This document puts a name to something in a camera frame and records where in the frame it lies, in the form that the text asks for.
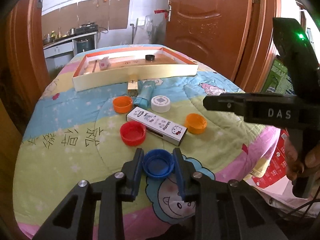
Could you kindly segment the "person right hand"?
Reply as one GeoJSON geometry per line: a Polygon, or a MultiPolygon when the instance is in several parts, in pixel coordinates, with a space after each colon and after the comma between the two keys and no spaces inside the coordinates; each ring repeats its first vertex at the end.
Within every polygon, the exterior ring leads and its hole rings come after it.
{"type": "Polygon", "coordinates": [[[294,181],[299,175],[302,175],[305,168],[316,168],[319,165],[319,145],[313,148],[305,158],[305,163],[298,158],[296,148],[287,137],[284,142],[285,161],[286,161],[286,176],[289,180],[294,181]]]}

